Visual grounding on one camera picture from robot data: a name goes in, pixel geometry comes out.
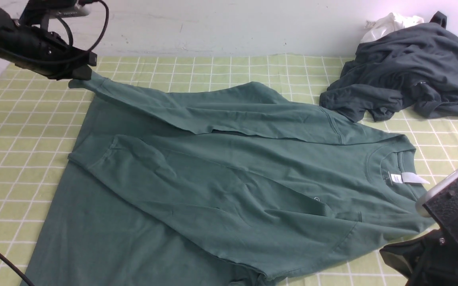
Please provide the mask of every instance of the green t-shirt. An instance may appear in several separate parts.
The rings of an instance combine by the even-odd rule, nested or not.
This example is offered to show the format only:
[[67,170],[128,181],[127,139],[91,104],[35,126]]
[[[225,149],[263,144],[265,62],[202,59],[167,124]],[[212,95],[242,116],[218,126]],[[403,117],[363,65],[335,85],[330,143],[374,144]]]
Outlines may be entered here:
[[27,274],[37,285],[274,286],[419,234],[401,134],[260,83],[95,92]]

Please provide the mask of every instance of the white cloth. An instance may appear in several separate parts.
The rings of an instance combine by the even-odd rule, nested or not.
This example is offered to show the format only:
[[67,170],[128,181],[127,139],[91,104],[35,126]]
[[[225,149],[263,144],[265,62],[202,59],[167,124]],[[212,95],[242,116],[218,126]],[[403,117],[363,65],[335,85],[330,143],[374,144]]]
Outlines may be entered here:
[[366,28],[370,28],[371,30],[363,36],[360,43],[372,42],[394,31],[413,27],[421,23],[424,23],[424,20],[418,16],[404,17],[398,13],[390,13],[375,22],[367,22]]

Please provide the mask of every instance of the black cable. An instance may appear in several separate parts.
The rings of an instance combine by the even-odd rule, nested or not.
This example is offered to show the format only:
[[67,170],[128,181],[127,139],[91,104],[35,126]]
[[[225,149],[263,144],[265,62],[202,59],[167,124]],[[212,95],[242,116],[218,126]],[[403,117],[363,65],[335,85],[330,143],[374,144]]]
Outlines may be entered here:
[[29,278],[26,277],[26,275],[24,275],[24,273],[22,273],[22,271],[20,271],[15,265],[13,265],[5,256],[3,256],[1,253],[0,253],[0,259],[6,263],[6,265],[8,265],[13,271],[15,271],[15,273],[17,273],[20,278],[22,278],[22,280],[24,282],[26,282],[29,286],[35,286],[30,280]]
[[104,22],[104,25],[103,25],[102,32],[100,33],[100,36],[98,36],[98,39],[96,40],[96,42],[93,44],[93,46],[91,46],[89,49],[87,49],[84,53],[82,53],[82,54],[80,54],[78,56],[75,56],[74,58],[70,58],[68,60],[50,61],[50,60],[35,60],[33,58],[27,58],[25,56],[21,56],[20,54],[15,54],[14,52],[7,51],[7,50],[5,50],[5,49],[3,49],[1,47],[0,47],[0,51],[5,52],[6,54],[10,54],[10,55],[12,55],[12,56],[14,56],[16,58],[20,58],[21,60],[26,60],[27,62],[35,63],[35,64],[39,64],[39,65],[69,64],[71,62],[74,62],[75,60],[78,60],[80,58],[83,58],[83,57],[87,56],[91,51],[93,51],[93,49],[95,49],[96,46],[98,46],[98,44],[102,40],[103,36],[105,35],[105,30],[107,29],[107,25],[109,24],[109,6],[107,6],[107,4],[103,0],[96,0],[94,2],[100,2],[105,7],[105,22]]
[[65,54],[68,54],[73,48],[73,34],[72,34],[72,31],[70,29],[70,26],[67,24],[67,22],[65,22],[65,20],[63,20],[63,18],[61,18],[60,16],[54,16],[54,18],[56,18],[63,25],[63,27],[65,27],[65,31],[67,31],[68,49],[65,51]]

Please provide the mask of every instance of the grid pattern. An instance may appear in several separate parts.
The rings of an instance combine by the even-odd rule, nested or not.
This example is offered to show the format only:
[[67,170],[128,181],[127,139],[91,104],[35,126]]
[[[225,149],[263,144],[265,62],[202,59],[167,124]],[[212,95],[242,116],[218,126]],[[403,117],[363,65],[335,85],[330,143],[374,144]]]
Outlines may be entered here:
[[[318,104],[319,94],[338,79],[350,58],[283,54],[243,58],[103,57],[95,70],[113,80],[165,92],[200,92],[258,81],[295,102]],[[67,89],[11,65],[0,77],[0,252],[25,270],[67,163],[91,92]],[[386,122],[362,121],[406,134],[418,147],[418,174],[431,185],[458,167],[458,119],[424,120],[412,110]],[[378,252],[281,286],[403,286]],[[0,262],[0,286],[19,278]]]

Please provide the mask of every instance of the white tag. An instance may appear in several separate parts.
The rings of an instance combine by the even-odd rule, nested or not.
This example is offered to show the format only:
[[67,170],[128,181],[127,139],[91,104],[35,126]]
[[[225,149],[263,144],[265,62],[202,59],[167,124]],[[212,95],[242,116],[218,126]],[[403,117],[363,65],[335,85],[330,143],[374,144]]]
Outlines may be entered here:
[[404,183],[430,184],[429,181],[425,180],[424,178],[420,177],[415,173],[403,172],[401,175],[402,181]]
[[402,175],[400,174],[390,174],[390,179],[392,182],[403,184]]
[[375,21],[369,21],[367,20],[367,24],[365,25],[364,29],[370,29],[376,25]]

